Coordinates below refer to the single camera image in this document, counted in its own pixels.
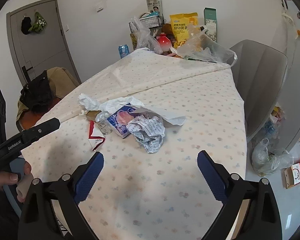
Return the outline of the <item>person's left hand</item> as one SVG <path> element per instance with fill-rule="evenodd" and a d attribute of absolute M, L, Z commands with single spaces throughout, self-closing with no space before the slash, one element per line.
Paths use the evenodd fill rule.
<path fill-rule="evenodd" d="M 24 174 L 25 175 L 30 174 L 31 170 L 32 170 L 31 165 L 27 161 L 25 161 Z M 0 190 L 2 190 L 4 185 L 14 185 L 14 184 L 17 184 L 18 181 L 19 181 L 19 179 L 18 179 L 17 174 L 0 171 Z M 25 198 L 22 198 L 20 196 L 17 196 L 17 199 L 21 203 L 23 203 L 25 201 Z"/>

